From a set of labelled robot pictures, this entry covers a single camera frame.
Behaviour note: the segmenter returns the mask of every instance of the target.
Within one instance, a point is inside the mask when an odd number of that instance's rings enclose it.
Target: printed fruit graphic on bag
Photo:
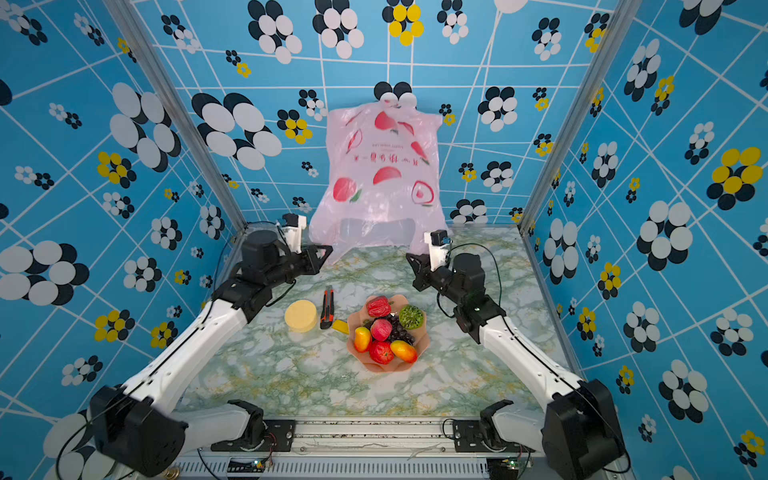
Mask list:
[[[355,329],[355,350],[367,352],[371,347],[371,331],[364,326]]]
[[[377,340],[386,340],[392,333],[392,324],[387,319],[378,319],[371,325],[371,335]]]
[[[373,176],[373,184],[380,184],[384,180],[391,180],[393,178],[402,178],[400,170],[395,167],[382,167],[379,168],[379,171]]]
[[[432,203],[435,199],[435,192],[432,190],[426,182],[417,180],[413,184],[413,190],[411,190],[411,200],[414,204],[426,205]]]
[[[421,157],[425,164],[429,165],[429,162],[427,161],[427,155],[424,153],[424,149],[418,141],[413,142],[411,144],[411,148]]]
[[[387,342],[374,342],[369,352],[371,359],[376,363],[386,365],[395,358],[395,354],[392,353],[392,349]]]
[[[389,299],[383,295],[377,296],[375,299],[368,302],[368,316],[377,318],[380,316],[387,316],[392,312],[392,307],[389,305]]]
[[[362,188],[357,190],[355,181],[348,177],[341,177],[333,185],[333,199],[337,202],[356,201],[360,198]]]
[[[395,121],[394,118],[388,116],[384,112],[381,112],[380,114],[376,115],[376,120],[373,122],[373,124],[379,130],[389,130],[394,134],[398,133],[397,122]]]
[[[414,363],[419,359],[419,354],[416,352],[416,349],[410,346],[408,343],[403,342],[402,340],[395,340],[394,342],[390,343],[389,348],[392,350],[392,353],[397,356],[397,358],[404,362]]]
[[[424,314],[413,305],[406,305],[400,310],[400,324],[406,330],[417,329],[424,325]]]

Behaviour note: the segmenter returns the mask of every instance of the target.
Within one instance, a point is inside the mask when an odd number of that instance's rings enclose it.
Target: marble tabletop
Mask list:
[[[567,365],[531,264],[516,228],[456,228],[455,245],[476,242],[494,252],[502,275],[502,308],[522,332],[562,365]],[[299,278],[277,305],[266,308],[236,333],[195,378],[177,410],[189,411],[241,399],[258,405],[266,416],[477,416],[501,399],[522,409],[540,410],[525,385],[435,303],[435,291],[417,292],[405,247],[354,249],[316,276]],[[480,247],[485,287],[498,297],[491,257]],[[375,374],[346,348],[346,336],[333,329],[308,333],[288,330],[288,305],[308,299],[323,303],[327,285],[335,290],[336,318],[360,310],[371,295],[401,293],[424,309],[431,346],[407,372]],[[443,307],[452,304],[443,300]]]

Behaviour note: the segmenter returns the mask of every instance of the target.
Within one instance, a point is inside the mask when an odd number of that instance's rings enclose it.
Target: black cable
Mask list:
[[[214,473],[214,471],[211,470],[208,467],[208,464],[205,462],[205,460],[203,460],[203,454],[200,453],[200,450],[202,450],[202,449],[197,449],[197,456],[200,457],[200,461],[203,463],[203,467],[205,467],[205,469],[208,471],[208,473],[213,475],[216,480],[221,480],[221,478],[217,477],[216,474]]]
[[[143,384],[144,384],[144,382],[140,382],[138,385],[136,385],[136,386],[134,387],[134,389],[132,389],[130,392],[128,392],[128,393],[125,395],[125,397],[124,397],[122,400],[118,401],[118,402],[117,402],[117,403],[115,403],[114,405],[108,406],[106,409],[104,409],[104,411],[103,411],[103,412],[99,413],[99,414],[98,414],[98,415],[96,415],[95,417],[91,418],[90,420],[88,420],[88,419],[85,419],[85,425],[83,425],[83,426],[82,426],[82,427],[80,427],[79,429],[75,430],[75,431],[74,431],[74,433],[73,433],[73,434],[72,434],[72,435],[71,435],[71,436],[70,436],[70,437],[67,439],[67,441],[66,441],[66,442],[64,442],[64,444],[61,446],[61,450],[59,450],[59,451],[58,451],[58,455],[56,455],[56,465],[55,465],[55,467],[56,467],[56,477],[57,477],[57,478],[59,478],[59,480],[62,480],[62,477],[61,477],[61,470],[60,470],[60,469],[59,469],[59,467],[58,467],[58,466],[59,466],[59,462],[61,462],[61,457],[64,455],[64,449],[66,449],[66,448],[67,448],[67,445],[69,445],[69,442],[71,442],[71,441],[72,441],[72,439],[73,439],[74,437],[76,437],[78,433],[80,433],[80,432],[82,432],[83,430],[85,430],[85,429],[86,429],[88,426],[90,426],[90,425],[93,425],[93,421],[94,421],[95,419],[97,419],[97,418],[99,418],[100,416],[102,416],[102,415],[106,414],[107,412],[109,412],[109,411],[110,411],[110,410],[112,410],[113,408],[115,408],[115,407],[117,407],[117,406],[119,406],[119,405],[121,405],[121,404],[124,404],[124,403],[126,403],[126,402],[127,402],[127,398],[131,396],[131,393],[135,392],[135,391],[136,391],[136,390],[137,390],[137,389],[138,389],[140,386],[142,386]],[[119,478],[118,480],[122,480],[123,478],[125,478],[125,477],[126,477],[126,476],[128,476],[128,475],[130,475],[131,473],[129,473],[129,474],[127,474],[127,475],[125,475],[125,476],[123,476],[123,477]]]
[[[506,326],[506,327],[507,327],[507,330],[509,331],[509,334],[510,334],[510,335],[512,335],[513,337],[515,337],[515,334],[514,334],[514,333],[512,333],[512,329],[511,329],[511,328],[509,328],[509,325],[507,324],[507,319],[506,319],[506,318],[504,318],[503,320],[504,320],[504,326]],[[587,404],[588,404],[588,405],[589,405],[589,406],[590,406],[590,407],[591,407],[591,408],[594,410],[594,412],[595,412],[596,414],[598,414],[598,417],[600,417],[600,420],[602,420],[602,421],[603,421],[603,423],[605,424],[605,426],[607,426],[607,427],[608,427],[608,429],[610,429],[610,430],[611,430],[611,433],[613,433],[613,434],[614,434],[614,437],[616,437],[616,440],[617,440],[617,442],[619,442],[619,446],[620,446],[620,447],[621,447],[621,449],[624,451],[624,454],[623,454],[623,455],[626,455],[626,456],[627,456],[627,467],[626,467],[624,470],[611,470],[611,469],[609,469],[609,468],[603,468],[603,470],[605,470],[606,472],[610,472],[610,473],[627,473],[627,472],[629,472],[629,471],[632,469],[632,459],[630,458],[630,456],[629,456],[629,452],[627,451],[627,446],[624,444],[624,440],[622,440],[622,439],[621,439],[621,436],[620,436],[620,435],[618,435],[618,434],[616,433],[616,431],[615,431],[615,430],[614,430],[614,428],[611,426],[611,424],[610,424],[610,423],[608,423],[608,421],[607,421],[607,420],[606,420],[606,419],[605,419],[605,418],[604,418],[604,417],[603,417],[603,416],[600,414],[600,412],[598,411],[598,408],[597,408],[597,407],[595,407],[594,405],[592,405],[592,402],[590,402],[590,401],[587,399],[587,397],[585,397],[585,396],[584,396],[584,395],[583,395],[581,392],[579,392],[577,389],[575,389],[575,388],[573,387],[573,385],[571,385],[570,383],[568,383],[568,381],[567,381],[566,379],[564,379],[564,378],[563,378],[562,376],[560,376],[560,375],[559,375],[557,372],[555,372],[554,370],[552,370],[551,368],[549,368],[549,366],[548,366],[546,363],[544,363],[544,362],[543,362],[541,359],[539,359],[539,358],[538,358],[538,357],[537,357],[537,356],[536,356],[536,355],[535,355],[535,354],[534,354],[534,353],[533,353],[533,352],[532,352],[530,349],[528,349],[528,347],[527,347],[527,346],[525,346],[525,344],[524,344],[523,342],[520,342],[520,345],[521,345],[521,346],[522,346],[522,347],[523,347],[523,348],[524,348],[526,351],[528,351],[528,353],[530,353],[530,354],[531,354],[531,355],[532,355],[532,356],[533,356],[535,359],[537,359],[537,360],[538,360],[538,361],[539,361],[539,362],[540,362],[542,365],[544,365],[545,367],[547,367],[547,369],[548,369],[548,370],[549,370],[549,371],[550,371],[550,372],[551,372],[553,375],[555,375],[556,377],[558,377],[558,379],[559,379],[560,381],[562,381],[562,382],[563,382],[563,383],[564,383],[564,384],[565,384],[565,385],[566,385],[568,388],[570,388],[571,390],[573,390],[574,392],[576,392],[576,393],[577,393],[577,394],[578,394],[578,395],[579,395],[579,396],[580,396],[582,399],[584,399],[584,401],[585,401],[585,402],[586,402],[586,403],[587,403]]]
[[[477,247],[485,248],[485,250],[491,254],[491,258],[493,259],[493,264],[496,265],[496,276],[498,277],[498,306],[501,307],[502,306],[502,274],[501,272],[498,271],[498,262],[496,261],[496,257],[488,247],[486,247],[485,245],[481,245],[480,243],[474,243],[474,242],[462,243],[461,245],[456,245],[455,247],[453,247],[452,250],[455,250],[461,247],[466,247],[468,245],[476,245]]]
[[[131,475],[133,475],[134,473],[136,473],[136,471],[135,471],[135,470],[131,470],[130,472],[128,472],[128,473],[126,473],[125,475],[123,475],[123,476],[121,476],[120,478],[118,478],[118,480],[123,480],[123,478],[126,478],[126,477],[130,477],[130,476],[131,476]]]
[[[456,437],[448,436],[445,434],[445,423],[450,420],[451,422],[455,422],[454,419],[445,419],[442,421],[442,425],[440,425],[440,430],[442,431],[442,436],[446,437],[448,440],[456,440]]]
[[[442,309],[442,305],[440,305],[440,291],[439,290],[437,292],[437,306],[439,307],[439,309],[440,309],[440,311],[442,312],[443,315],[447,316],[448,318],[456,318],[456,314],[455,313],[453,315],[449,315],[449,314],[447,314],[445,312],[445,310]]]
[[[288,287],[288,290],[286,290],[285,292],[283,292],[283,295],[280,295],[280,296],[278,296],[278,297],[277,297],[277,300],[275,300],[275,301],[274,301],[274,302],[272,302],[272,303],[268,303],[268,304],[267,304],[267,305],[265,305],[265,306],[272,306],[272,305],[274,305],[275,303],[277,303],[277,302],[281,301],[281,300],[283,299],[283,297],[284,297],[285,295],[287,295],[287,294],[288,294],[288,292],[290,291],[290,289],[292,289],[292,288],[293,288],[293,286],[294,286],[294,285],[296,285],[296,279],[293,279],[293,282],[291,282],[290,286]]]

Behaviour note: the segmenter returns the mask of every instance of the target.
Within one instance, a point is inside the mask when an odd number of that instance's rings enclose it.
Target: yellow flower pattern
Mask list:
[[[387,6],[384,8],[382,16],[389,23],[389,34],[392,37],[399,38],[400,43],[405,47],[410,46],[414,38],[421,37],[424,34],[424,24],[419,21],[422,16],[422,10],[414,3],[408,7],[400,5],[399,2],[395,8]]]
[[[741,441],[744,442],[746,449],[750,452],[756,453],[758,455],[766,454],[765,440],[755,435],[752,430],[747,430],[744,435],[741,436]]]
[[[243,78],[248,78],[250,76],[250,68],[248,68],[247,63],[238,63],[237,64],[237,73],[242,76]]]
[[[578,316],[578,324],[576,329],[581,332],[582,340],[592,340],[594,333],[598,331],[597,316],[594,312],[587,307],[581,309],[581,314]]]
[[[539,111],[549,108],[549,98],[540,98],[539,101],[536,102],[535,107]]]
[[[475,178],[477,178],[477,177],[478,177],[478,172],[477,172],[477,170],[465,170],[465,171],[464,171],[464,174],[462,175],[462,179],[463,179],[465,182],[467,182],[467,183],[469,183],[469,182],[473,181],[473,180],[474,180]]]
[[[665,101],[674,91],[674,75],[659,80],[659,88],[656,89],[656,98]]]

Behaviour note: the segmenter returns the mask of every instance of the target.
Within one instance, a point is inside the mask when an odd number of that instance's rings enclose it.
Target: blue wallpaper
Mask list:
[[[767,26],[645,0],[524,233],[638,478],[768,478]]]
[[[195,318],[233,231],[100,2],[0,20],[0,478],[55,478],[93,393]],[[112,465],[89,431],[65,452],[66,478]]]
[[[133,2],[248,220],[311,216],[328,110],[383,96],[443,115],[441,203],[459,223],[519,221],[616,4]],[[244,124],[195,108],[243,103]]]

